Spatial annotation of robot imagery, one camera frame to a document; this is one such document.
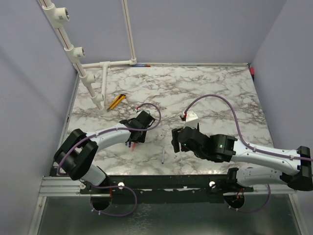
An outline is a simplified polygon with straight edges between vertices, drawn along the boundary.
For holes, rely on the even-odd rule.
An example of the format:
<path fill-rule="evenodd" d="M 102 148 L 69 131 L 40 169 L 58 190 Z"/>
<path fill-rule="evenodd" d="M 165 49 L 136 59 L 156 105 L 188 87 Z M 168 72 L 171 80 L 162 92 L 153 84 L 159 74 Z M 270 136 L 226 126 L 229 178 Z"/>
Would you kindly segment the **grey pen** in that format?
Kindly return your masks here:
<path fill-rule="evenodd" d="M 161 163 L 164 164 L 164 162 L 165 162 L 165 147 L 163 147 L 162 158 L 161 158 Z"/>

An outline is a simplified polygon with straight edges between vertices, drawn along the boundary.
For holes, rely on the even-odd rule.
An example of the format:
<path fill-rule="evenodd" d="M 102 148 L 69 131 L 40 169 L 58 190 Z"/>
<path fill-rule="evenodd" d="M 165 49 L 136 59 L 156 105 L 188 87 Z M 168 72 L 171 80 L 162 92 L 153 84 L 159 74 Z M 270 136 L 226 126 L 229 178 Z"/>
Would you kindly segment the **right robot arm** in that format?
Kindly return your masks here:
<path fill-rule="evenodd" d="M 172 130 L 174 152 L 191 151 L 197 158 L 215 163 L 235 162 L 256 165 L 255 168 L 230 170 L 225 187 L 236 191 L 257 184 L 283 184 L 298 191 L 313 189 L 310 150 L 301 146 L 284 150 L 244 144 L 235 137 L 217 134 L 207 136 L 190 127 Z"/>

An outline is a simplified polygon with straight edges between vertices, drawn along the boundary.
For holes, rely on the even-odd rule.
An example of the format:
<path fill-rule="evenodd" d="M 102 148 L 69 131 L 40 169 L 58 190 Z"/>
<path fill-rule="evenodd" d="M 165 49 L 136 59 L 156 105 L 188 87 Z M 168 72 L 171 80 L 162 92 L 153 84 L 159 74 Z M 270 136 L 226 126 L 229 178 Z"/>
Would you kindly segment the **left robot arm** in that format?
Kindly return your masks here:
<path fill-rule="evenodd" d="M 103 193 L 109 185 L 108 175 L 92 162 L 96 153 L 118 143 L 144 143 L 155 119 L 146 111 L 115 126 L 97 132 L 85 133 L 75 129 L 54 155 L 54 161 L 72 180 L 84 180 L 97 193 Z"/>

